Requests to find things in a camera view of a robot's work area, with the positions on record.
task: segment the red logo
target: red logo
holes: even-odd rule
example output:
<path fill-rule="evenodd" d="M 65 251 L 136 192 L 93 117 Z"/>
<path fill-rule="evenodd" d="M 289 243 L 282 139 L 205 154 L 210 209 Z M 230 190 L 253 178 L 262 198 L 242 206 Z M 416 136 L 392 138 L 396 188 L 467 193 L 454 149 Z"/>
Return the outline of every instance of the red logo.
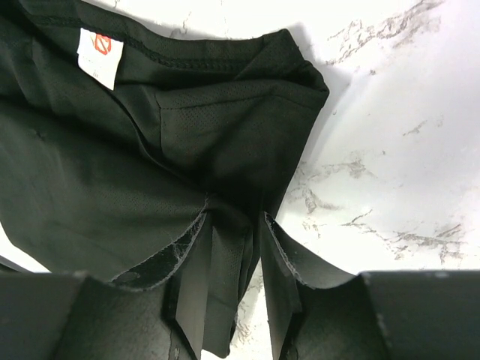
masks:
<path fill-rule="evenodd" d="M 112 39 L 109 37 L 97 34 L 95 39 L 92 40 L 95 50 L 97 50 L 100 54 L 107 55 L 110 51 L 112 51 Z"/>

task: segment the black garment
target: black garment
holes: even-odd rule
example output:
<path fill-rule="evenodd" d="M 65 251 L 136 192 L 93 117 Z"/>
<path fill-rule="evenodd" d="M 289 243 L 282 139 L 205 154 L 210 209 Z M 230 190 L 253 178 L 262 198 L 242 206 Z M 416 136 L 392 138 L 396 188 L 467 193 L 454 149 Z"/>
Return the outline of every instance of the black garment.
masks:
<path fill-rule="evenodd" d="M 81 28 L 124 42 L 114 91 L 78 68 Z M 263 212 L 276 215 L 328 94 L 286 30 L 173 40 L 79 0 L 3 0 L 0 221 L 52 272 L 130 270 L 136 289 L 202 233 L 202 345 L 225 356 Z"/>

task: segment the black fabric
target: black fabric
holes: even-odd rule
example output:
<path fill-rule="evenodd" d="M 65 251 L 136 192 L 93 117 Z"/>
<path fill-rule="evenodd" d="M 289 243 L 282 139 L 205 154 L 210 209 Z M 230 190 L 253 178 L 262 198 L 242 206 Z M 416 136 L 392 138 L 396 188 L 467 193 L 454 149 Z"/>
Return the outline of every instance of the black fabric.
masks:
<path fill-rule="evenodd" d="M 78 68 L 81 28 L 124 42 L 114 91 Z M 263 212 L 328 94 L 287 30 L 173 40 L 80 0 L 4 0 L 0 221 L 52 272 L 137 289 L 172 276 L 207 227 L 202 345 L 226 356 Z"/>

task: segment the white marble surface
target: white marble surface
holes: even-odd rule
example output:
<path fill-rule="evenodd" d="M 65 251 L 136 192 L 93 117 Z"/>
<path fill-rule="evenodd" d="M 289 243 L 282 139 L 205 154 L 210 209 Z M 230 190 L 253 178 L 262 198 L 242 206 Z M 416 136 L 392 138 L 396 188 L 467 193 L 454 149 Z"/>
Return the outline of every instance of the white marble surface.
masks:
<path fill-rule="evenodd" d="M 179 39 L 290 29 L 331 96 L 283 201 L 284 229 L 349 272 L 480 268 L 476 0 L 103 0 L 102 6 Z M 6 237 L 1 253 L 42 270 Z M 229 359 L 271 359 L 259 269 L 238 315 Z M 216 357 L 204 352 L 203 359 Z"/>

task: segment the garment tag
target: garment tag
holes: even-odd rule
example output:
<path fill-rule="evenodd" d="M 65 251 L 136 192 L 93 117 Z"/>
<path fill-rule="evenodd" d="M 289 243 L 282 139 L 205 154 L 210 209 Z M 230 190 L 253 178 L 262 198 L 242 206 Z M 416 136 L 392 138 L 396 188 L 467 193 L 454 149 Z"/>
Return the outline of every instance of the garment tag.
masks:
<path fill-rule="evenodd" d="M 113 90 L 122 57 L 123 43 L 110 37 L 80 29 L 78 66 L 100 84 Z"/>

